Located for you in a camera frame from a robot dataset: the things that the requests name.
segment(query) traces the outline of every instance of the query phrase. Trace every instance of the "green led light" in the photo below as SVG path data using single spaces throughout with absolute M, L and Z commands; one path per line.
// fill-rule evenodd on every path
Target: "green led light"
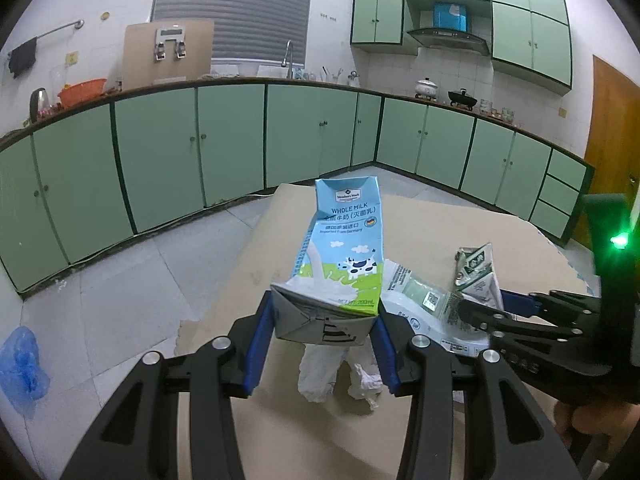
M 620 233 L 611 239 L 611 243 L 617 249 L 624 249 L 629 243 L 629 233 Z

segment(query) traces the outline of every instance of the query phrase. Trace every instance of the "blue plastic bag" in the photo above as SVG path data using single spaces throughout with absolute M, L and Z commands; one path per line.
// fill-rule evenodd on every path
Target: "blue plastic bag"
M 49 389 L 49 377 L 40 368 L 34 333 L 19 326 L 0 348 L 0 388 L 15 411 L 33 418 L 35 401 Z

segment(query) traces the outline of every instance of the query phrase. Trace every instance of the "screw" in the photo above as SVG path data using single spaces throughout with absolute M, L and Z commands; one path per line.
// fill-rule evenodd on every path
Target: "screw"
M 160 354 L 158 352 L 147 352 L 142 356 L 142 362 L 145 365 L 154 365 L 160 360 Z
M 226 350 L 227 348 L 229 348 L 231 346 L 231 339 L 229 339 L 225 335 L 222 335 L 222 336 L 219 336 L 219 337 L 215 338 L 211 342 L 211 345 L 216 350 Z
M 500 360 L 500 354 L 495 350 L 485 350 L 482 352 L 482 358 L 488 363 L 497 363 Z
M 411 338 L 411 343 L 418 348 L 427 348 L 431 344 L 431 340 L 425 335 L 417 334 Z

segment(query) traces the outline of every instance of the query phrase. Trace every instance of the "blue box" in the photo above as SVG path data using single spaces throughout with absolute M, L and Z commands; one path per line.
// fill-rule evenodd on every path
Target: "blue box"
M 435 4 L 433 6 L 433 26 L 466 32 L 466 6 Z

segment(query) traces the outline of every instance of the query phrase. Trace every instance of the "whole milk carton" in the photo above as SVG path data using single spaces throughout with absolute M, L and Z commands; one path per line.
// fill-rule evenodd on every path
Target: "whole milk carton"
M 382 208 L 375 176 L 316 180 L 316 213 L 285 283 L 272 283 L 276 337 L 356 346 L 382 288 Z

